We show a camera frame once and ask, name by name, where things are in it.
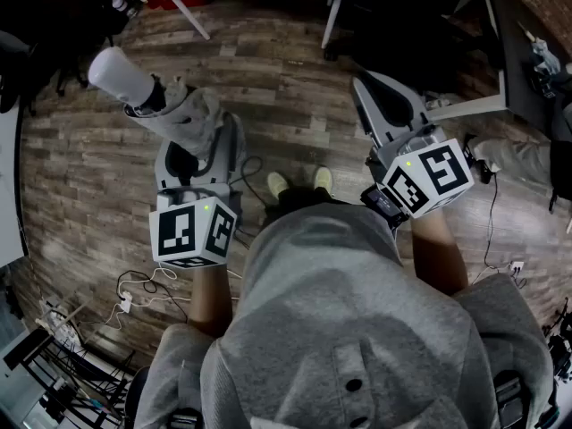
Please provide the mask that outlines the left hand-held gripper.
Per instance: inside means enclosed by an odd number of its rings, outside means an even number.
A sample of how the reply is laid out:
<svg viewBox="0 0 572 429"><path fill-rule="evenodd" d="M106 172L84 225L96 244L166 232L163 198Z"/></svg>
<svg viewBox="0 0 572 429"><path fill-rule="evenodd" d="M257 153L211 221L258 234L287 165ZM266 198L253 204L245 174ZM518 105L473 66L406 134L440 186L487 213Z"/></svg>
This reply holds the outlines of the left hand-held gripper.
<svg viewBox="0 0 572 429"><path fill-rule="evenodd" d="M180 269L225 265L241 217L241 193L228 184L246 159L246 140L238 115L224 112L214 149L217 183L191 186L198 159L164 139L155 160L159 189L149 214L153 259Z"/></svg>

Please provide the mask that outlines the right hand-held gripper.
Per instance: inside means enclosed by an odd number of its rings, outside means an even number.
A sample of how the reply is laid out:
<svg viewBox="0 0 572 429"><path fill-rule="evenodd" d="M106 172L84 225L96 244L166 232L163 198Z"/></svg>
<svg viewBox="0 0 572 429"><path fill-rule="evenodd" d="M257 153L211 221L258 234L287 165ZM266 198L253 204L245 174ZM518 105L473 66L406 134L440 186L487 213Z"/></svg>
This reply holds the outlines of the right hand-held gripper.
<svg viewBox="0 0 572 429"><path fill-rule="evenodd" d="M366 159L374 185L360 199L392 230L448 205L474 185L458 141L428 124L415 90L379 72L362 71L353 77L351 93L364 132L374 142ZM421 128L405 132L406 127Z"/></svg>

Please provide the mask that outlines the white cylindrical roll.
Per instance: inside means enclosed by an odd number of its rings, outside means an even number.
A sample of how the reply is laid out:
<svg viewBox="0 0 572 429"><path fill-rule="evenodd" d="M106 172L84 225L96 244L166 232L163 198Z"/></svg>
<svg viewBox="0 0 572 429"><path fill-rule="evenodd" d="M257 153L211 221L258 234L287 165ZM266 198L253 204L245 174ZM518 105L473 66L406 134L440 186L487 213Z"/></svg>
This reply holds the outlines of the white cylindrical roll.
<svg viewBox="0 0 572 429"><path fill-rule="evenodd" d="M137 124L179 145L198 159L209 156L225 111L207 88L193 88L182 77L167 84L139 68L117 46L101 51L88 69L88 81L123 103Z"/></svg>

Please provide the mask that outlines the person's right forearm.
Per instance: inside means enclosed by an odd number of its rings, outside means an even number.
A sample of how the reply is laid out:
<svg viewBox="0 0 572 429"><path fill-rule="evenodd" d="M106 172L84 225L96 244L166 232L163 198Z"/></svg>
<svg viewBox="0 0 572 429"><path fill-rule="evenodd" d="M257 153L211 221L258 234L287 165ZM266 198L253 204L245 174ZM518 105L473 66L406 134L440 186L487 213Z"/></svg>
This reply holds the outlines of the person's right forearm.
<svg viewBox="0 0 572 429"><path fill-rule="evenodd" d="M468 287L467 268L443 210L411 219L416 277L448 296Z"/></svg>

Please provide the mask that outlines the person's left forearm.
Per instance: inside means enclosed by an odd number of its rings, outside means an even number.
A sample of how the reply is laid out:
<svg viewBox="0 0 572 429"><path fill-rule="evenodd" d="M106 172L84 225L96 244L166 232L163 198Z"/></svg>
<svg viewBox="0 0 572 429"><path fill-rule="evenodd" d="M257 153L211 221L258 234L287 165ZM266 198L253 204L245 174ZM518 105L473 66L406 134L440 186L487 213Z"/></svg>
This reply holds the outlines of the person's left forearm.
<svg viewBox="0 0 572 429"><path fill-rule="evenodd" d="M220 338L232 320L232 299L225 265L192 269L188 323L205 335Z"/></svg>

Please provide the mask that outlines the person's left shoe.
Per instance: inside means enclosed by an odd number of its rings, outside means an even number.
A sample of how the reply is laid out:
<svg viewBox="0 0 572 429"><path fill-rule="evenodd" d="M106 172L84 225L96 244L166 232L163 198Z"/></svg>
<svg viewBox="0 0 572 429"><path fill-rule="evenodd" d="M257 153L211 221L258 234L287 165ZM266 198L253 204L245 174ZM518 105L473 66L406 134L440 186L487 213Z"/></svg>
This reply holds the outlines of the person's left shoe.
<svg viewBox="0 0 572 429"><path fill-rule="evenodd" d="M280 173L270 172L267 175L267 186L272 196L278 199L280 194L290 187L290 184Z"/></svg>

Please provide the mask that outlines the person's shoe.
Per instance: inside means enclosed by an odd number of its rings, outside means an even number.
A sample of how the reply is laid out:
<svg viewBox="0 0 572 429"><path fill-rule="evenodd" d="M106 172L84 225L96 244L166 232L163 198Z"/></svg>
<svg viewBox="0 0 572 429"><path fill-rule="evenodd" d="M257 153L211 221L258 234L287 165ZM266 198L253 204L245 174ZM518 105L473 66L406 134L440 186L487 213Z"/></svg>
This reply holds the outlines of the person's shoe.
<svg viewBox="0 0 572 429"><path fill-rule="evenodd" d="M325 166L319 166L314 174L314 189L323 189L328 195L332 194L332 172Z"/></svg>
<svg viewBox="0 0 572 429"><path fill-rule="evenodd" d="M290 187L290 184L280 173L270 172L267 175L267 186L272 196L278 199L280 194Z"/></svg>

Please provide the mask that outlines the black office chair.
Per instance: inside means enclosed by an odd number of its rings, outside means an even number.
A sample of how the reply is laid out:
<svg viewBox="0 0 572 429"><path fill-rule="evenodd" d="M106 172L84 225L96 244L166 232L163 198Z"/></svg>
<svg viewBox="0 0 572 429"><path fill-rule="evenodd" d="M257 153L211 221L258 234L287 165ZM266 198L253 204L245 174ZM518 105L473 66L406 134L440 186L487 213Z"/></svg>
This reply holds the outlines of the black office chair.
<svg viewBox="0 0 572 429"><path fill-rule="evenodd" d="M14 35L0 30L0 114L10 111L17 101L35 116L38 94L59 72L55 92L64 96L64 81L72 74L82 88L88 80L80 73L79 55L61 43L38 41L21 47Z"/></svg>
<svg viewBox="0 0 572 429"><path fill-rule="evenodd" d="M351 0L350 34L328 43L327 61L341 55L417 91L451 92L461 56L479 50L501 68L501 44L489 22L472 36L450 22L460 0Z"/></svg>

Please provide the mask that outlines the person's right shoe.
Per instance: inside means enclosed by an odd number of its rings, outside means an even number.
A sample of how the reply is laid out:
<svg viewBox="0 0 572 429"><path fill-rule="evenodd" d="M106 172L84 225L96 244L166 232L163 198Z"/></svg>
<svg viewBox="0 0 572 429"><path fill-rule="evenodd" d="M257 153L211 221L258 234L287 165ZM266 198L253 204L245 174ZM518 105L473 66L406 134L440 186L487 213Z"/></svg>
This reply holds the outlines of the person's right shoe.
<svg viewBox="0 0 572 429"><path fill-rule="evenodd" d="M323 189L328 195L332 194L332 172L325 166L319 166L314 174L314 189Z"/></svg>

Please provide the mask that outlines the person's black trousers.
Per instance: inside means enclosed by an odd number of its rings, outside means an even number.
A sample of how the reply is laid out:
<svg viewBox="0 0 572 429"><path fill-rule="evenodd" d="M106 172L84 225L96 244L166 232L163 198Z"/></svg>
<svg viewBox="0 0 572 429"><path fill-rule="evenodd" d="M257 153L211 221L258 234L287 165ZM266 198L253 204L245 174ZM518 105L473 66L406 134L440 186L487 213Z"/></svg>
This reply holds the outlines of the person's black trousers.
<svg viewBox="0 0 572 429"><path fill-rule="evenodd" d="M288 187L278 194L276 205L268 206L265 209L265 220L262 228L299 209L322 203L346 205L346 202L334 199L325 188Z"/></svg>

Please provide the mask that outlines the black power adapter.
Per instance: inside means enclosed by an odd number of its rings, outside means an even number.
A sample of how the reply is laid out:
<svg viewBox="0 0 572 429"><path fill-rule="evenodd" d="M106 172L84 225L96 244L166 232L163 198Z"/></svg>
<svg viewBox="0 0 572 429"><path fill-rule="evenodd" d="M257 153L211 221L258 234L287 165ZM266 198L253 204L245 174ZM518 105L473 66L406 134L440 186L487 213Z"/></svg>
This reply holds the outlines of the black power adapter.
<svg viewBox="0 0 572 429"><path fill-rule="evenodd" d="M495 176L495 173L488 167L484 160L478 160L475 164L478 168L480 182L488 185Z"/></svg>

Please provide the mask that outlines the grey bag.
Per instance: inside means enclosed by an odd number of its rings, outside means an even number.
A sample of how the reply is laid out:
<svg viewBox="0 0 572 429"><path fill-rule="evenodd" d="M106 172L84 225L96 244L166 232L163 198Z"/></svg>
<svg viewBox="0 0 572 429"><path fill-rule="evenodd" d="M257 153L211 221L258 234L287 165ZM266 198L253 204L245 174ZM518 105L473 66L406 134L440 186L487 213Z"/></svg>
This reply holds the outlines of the grey bag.
<svg viewBox="0 0 572 429"><path fill-rule="evenodd" d="M491 172L545 186L551 185L551 144L476 137L468 142L476 161Z"/></svg>

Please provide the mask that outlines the grey cloth bundle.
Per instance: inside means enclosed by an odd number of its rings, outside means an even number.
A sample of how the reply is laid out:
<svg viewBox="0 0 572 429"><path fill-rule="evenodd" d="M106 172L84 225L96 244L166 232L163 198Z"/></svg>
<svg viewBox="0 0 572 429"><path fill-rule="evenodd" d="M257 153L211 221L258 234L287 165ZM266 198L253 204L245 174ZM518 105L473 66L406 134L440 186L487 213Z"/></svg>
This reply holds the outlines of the grey cloth bundle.
<svg viewBox="0 0 572 429"><path fill-rule="evenodd" d="M533 53L539 58L534 70L544 75L557 75L560 73L561 64L559 58L554 55L545 40L536 38L531 43Z"/></svg>

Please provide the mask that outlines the clear water bottle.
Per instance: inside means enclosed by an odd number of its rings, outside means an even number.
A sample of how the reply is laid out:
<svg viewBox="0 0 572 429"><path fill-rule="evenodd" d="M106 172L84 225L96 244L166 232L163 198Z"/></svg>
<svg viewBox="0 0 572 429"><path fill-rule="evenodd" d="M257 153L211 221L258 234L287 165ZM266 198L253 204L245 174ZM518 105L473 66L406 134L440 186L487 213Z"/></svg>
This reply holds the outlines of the clear water bottle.
<svg viewBox="0 0 572 429"><path fill-rule="evenodd" d="M116 12L123 14L129 19L135 17L140 9L139 0L113 0L112 7Z"/></svg>

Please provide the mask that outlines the black backpack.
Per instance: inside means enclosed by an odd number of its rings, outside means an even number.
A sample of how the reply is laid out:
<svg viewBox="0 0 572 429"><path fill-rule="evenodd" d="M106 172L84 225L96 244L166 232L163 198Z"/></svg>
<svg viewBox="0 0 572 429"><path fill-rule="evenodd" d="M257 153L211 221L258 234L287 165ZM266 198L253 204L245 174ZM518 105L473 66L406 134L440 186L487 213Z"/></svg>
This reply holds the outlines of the black backpack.
<svg viewBox="0 0 572 429"><path fill-rule="evenodd" d="M107 40L114 45L114 36L120 35L131 20L112 7L113 0L80 0L79 13L74 23L88 37L90 43Z"/></svg>

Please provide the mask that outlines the black bag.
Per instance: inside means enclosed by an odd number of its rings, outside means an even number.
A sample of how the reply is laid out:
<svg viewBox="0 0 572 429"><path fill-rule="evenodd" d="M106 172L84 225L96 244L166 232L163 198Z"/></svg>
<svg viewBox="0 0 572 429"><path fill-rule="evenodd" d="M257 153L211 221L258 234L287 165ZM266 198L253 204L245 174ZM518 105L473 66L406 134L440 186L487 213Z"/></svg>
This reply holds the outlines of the black bag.
<svg viewBox="0 0 572 429"><path fill-rule="evenodd" d="M553 213L558 198L572 202L572 142L552 141L550 147L552 195L549 212Z"/></svg>

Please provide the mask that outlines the person's grey shirt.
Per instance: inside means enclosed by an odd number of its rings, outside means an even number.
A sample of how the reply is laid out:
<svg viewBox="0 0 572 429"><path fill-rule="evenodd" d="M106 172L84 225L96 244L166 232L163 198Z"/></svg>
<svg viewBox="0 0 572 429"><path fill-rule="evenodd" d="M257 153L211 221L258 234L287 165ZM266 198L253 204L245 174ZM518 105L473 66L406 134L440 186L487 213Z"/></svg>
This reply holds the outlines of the person's grey shirt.
<svg viewBox="0 0 572 429"><path fill-rule="evenodd" d="M553 388L533 313L506 274L448 296L403 269L362 206L287 214L254 240L220 338L164 332L135 429L192 410L205 429L534 429Z"/></svg>

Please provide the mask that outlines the black metal rack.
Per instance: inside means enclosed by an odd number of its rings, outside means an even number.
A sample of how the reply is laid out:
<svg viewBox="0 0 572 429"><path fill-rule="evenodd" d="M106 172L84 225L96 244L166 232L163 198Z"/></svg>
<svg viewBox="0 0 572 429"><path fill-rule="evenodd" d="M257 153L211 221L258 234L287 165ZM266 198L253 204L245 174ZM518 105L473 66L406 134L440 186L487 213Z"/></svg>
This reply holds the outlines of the black metal rack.
<svg viewBox="0 0 572 429"><path fill-rule="evenodd" d="M94 346L75 320L77 308L50 302L32 329L26 329L0 351L2 397L31 392L31 408L56 425L71 429L127 429L128 391L135 371L135 352L114 357Z"/></svg>

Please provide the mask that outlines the black floor equipment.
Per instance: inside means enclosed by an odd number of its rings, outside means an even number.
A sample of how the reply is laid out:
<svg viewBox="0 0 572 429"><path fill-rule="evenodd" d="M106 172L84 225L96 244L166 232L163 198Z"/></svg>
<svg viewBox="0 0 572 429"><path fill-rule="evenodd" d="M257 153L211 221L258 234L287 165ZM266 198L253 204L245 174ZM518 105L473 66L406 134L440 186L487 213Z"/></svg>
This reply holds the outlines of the black floor equipment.
<svg viewBox="0 0 572 429"><path fill-rule="evenodd" d="M572 380L572 311L568 309L569 298L565 297L562 309L555 312L556 318L542 327L557 380L568 383Z"/></svg>

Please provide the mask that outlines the black desk with white frame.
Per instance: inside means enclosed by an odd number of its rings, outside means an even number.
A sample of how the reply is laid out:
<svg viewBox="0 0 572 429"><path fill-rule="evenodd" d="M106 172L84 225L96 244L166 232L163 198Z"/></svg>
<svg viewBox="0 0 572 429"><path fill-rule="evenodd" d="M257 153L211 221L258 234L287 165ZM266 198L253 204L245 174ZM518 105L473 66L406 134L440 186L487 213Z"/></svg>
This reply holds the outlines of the black desk with white frame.
<svg viewBox="0 0 572 429"><path fill-rule="evenodd" d="M504 68L499 72L500 92L433 109L428 114L433 120L439 121L508 110L550 138L555 101L534 92L526 79L524 65L532 61L533 52L524 31L528 30L545 40L550 51L562 63L568 60L568 53L533 11L520 0L484 1L504 54ZM468 2L470 0L460 0L458 8Z"/></svg>

